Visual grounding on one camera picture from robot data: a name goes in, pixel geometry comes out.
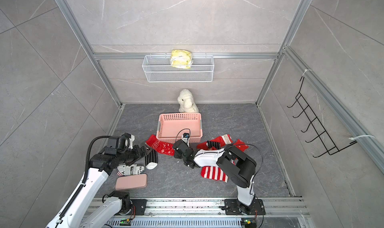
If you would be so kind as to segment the red snowflake bear sock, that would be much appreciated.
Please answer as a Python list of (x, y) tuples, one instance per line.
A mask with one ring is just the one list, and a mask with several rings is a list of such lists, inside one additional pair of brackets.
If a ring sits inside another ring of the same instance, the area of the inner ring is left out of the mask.
[(156, 138), (155, 135), (151, 135), (146, 141), (146, 144), (160, 154), (168, 156), (174, 156), (175, 154), (173, 144), (160, 141)]

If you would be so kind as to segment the red white striped sock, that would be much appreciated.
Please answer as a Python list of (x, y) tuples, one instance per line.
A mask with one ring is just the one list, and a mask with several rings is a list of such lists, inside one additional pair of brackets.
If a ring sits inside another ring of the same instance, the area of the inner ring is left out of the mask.
[(229, 177), (219, 167), (202, 167), (201, 176), (206, 179), (228, 182)]

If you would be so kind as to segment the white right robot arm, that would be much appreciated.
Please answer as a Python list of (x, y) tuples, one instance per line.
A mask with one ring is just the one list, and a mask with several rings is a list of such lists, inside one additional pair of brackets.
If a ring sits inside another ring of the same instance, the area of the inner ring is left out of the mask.
[(263, 216), (266, 214), (264, 203), (254, 193), (254, 176), (257, 174), (257, 163), (241, 151), (238, 146), (229, 144), (214, 151), (194, 150), (184, 140), (174, 143), (174, 157), (183, 159), (190, 168), (213, 167), (220, 169), (223, 176), (237, 186), (236, 199), (225, 199), (222, 210), (226, 215)]

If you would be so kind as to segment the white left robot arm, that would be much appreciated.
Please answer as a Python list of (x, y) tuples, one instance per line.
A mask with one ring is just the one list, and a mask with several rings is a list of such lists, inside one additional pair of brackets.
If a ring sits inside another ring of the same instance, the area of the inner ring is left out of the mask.
[(152, 148), (146, 144), (134, 145), (135, 137), (98, 136), (89, 144), (85, 171), (79, 184), (58, 214), (47, 224), (48, 228), (101, 228), (115, 215), (134, 219), (144, 214), (147, 201), (134, 203), (129, 192), (113, 191), (87, 218), (84, 217), (102, 184), (119, 165), (132, 165), (146, 157)]

